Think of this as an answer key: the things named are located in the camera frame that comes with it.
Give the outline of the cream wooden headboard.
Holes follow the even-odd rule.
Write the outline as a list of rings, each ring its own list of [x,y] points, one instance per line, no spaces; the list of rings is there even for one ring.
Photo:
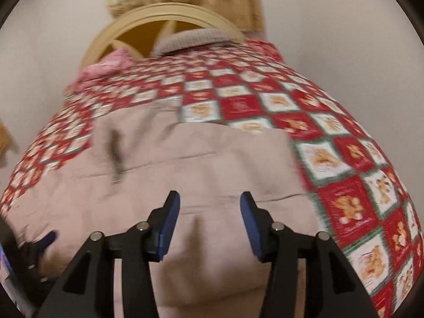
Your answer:
[[[237,42],[245,36],[232,22],[209,9],[184,3],[161,3],[122,14],[99,32],[80,63],[83,69],[108,53],[125,48],[136,60],[147,58],[156,43],[177,32],[221,29]]]

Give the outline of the wooden furniture at left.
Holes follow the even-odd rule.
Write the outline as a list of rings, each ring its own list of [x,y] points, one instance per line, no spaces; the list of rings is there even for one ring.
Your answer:
[[[8,128],[0,122],[0,161],[1,167],[5,166],[6,152],[14,147],[14,140]]]

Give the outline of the pink folded blanket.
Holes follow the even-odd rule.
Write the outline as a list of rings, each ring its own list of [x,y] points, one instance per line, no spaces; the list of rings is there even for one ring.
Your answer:
[[[92,81],[104,76],[110,76],[113,73],[125,70],[135,65],[129,52],[125,49],[114,50],[98,63],[84,67],[78,74],[77,82],[82,83]]]

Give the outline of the pink puffer jacket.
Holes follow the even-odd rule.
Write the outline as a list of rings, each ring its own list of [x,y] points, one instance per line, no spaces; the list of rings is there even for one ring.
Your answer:
[[[160,316],[257,317],[270,268],[251,251],[241,193],[293,231],[320,228],[282,130],[181,123],[159,104],[115,111],[94,121],[89,149],[44,175],[6,219],[28,241],[58,231],[42,262],[56,274],[90,233],[127,231],[172,190],[180,214],[168,254],[151,268]]]

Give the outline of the red teddy bear bedspread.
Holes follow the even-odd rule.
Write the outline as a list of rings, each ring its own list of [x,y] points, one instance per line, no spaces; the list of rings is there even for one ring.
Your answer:
[[[184,50],[76,81],[16,165],[2,213],[89,149],[97,118],[147,104],[173,107],[181,123],[284,131],[320,228],[353,265],[378,315],[399,312],[423,270],[423,233],[404,184],[347,110],[262,43]]]

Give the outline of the striped grey pillow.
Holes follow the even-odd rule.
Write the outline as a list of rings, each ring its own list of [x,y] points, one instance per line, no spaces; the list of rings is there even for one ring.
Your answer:
[[[166,36],[157,42],[150,56],[157,58],[170,53],[205,45],[238,43],[237,39],[221,29],[192,29]]]

